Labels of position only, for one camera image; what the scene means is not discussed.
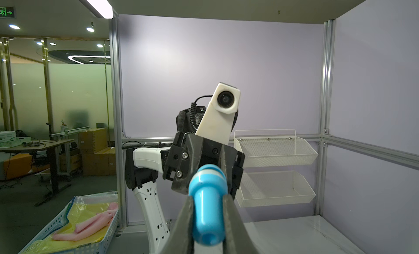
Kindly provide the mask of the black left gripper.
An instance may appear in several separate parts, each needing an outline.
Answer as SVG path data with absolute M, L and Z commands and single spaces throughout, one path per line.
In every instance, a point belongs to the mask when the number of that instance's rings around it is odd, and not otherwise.
M 223 196 L 224 254 L 258 254 L 234 199 L 243 175 L 245 154 L 233 147 L 195 134 L 178 132 L 168 151 L 163 151 L 163 179 L 172 181 L 172 190 L 188 194 L 189 183 L 199 168 L 218 166 L 226 176 L 228 194 Z M 194 199 L 188 196 L 161 254 L 193 254 Z

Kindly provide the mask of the blue stamp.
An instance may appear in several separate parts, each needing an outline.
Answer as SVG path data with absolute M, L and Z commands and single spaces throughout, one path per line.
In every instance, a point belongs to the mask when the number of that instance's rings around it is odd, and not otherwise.
M 225 239 L 223 196 L 228 193 L 227 178 L 213 164 L 198 169 L 189 183 L 194 200 L 193 239 L 204 246 L 215 246 Z

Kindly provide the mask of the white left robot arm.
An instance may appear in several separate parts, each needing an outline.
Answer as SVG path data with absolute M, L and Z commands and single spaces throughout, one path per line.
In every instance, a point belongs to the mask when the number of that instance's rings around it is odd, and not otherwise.
M 194 245 L 233 246 L 233 225 L 241 224 L 234 207 L 245 155 L 212 139 L 199 137 L 206 109 L 192 104 L 176 118 L 172 143 L 124 146 L 125 183 L 141 204 L 152 254 L 192 254 Z M 161 208 L 157 178 L 185 194 L 178 223 L 169 230 Z

